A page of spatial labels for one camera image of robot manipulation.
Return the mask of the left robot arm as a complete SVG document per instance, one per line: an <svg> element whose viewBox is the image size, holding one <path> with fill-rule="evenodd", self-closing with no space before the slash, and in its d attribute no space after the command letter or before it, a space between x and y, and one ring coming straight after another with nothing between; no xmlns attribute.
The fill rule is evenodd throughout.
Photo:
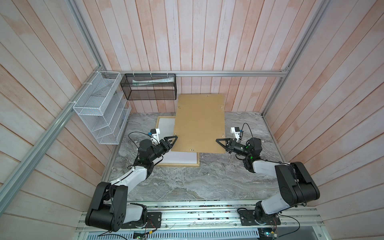
<svg viewBox="0 0 384 240"><path fill-rule="evenodd" d="M128 193L145 181L155 167L155 160L168 153L178 137L164 137L154 144L144 139L130 170L111 182L100 182L90 203L85 224L90 227L117 232L127 225L143 227L147 224L147 206L128 204Z"/></svg>

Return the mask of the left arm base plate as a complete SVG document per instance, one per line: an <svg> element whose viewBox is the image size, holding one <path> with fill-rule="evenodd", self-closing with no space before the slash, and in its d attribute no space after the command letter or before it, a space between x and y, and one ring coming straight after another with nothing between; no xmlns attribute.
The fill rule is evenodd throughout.
<svg viewBox="0 0 384 240"><path fill-rule="evenodd" d="M144 229L152 228L159 229L162 223L162 213L161 212L149 212L145 218L142 218L136 222L125 223L122 226L122 229Z"/></svg>

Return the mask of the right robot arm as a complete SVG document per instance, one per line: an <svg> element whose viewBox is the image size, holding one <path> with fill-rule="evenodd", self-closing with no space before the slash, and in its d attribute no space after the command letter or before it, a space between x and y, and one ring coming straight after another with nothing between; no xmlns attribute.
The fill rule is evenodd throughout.
<svg viewBox="0 0 384 240"><path fill-rule="evenodd" d="M251 138L245 145L230 138L216 139L216 142L226 152L243 156L241 161L249 172L277 179L279 192L255 205L254 221L259 225L272 223L279 212L320 198L320 191L303 163L263 160L260 139Z"/></svg>

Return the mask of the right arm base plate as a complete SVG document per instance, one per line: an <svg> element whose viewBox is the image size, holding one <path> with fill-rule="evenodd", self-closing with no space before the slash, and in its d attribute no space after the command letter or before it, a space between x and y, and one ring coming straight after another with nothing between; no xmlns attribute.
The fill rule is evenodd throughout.
<svg viewBox="0 0 384 240"><path fill-rule="evenodd" d="M277 215L260 214L255 210L247 210L245 208L237 209L237 213L240 216L242 226L278 226L281 224L281 220Z"/></svg>

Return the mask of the brown backing board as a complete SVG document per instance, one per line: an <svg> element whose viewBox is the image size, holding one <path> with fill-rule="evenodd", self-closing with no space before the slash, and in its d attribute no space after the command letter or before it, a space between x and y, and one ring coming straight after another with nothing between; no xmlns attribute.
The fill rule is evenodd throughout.
<svg viewBox="0 0 384 240"><path fill-rule="evenodd" d="M224 154L216 140L225 130L225 96L220 94L179 95L174 135L176 152Z"/></svg>

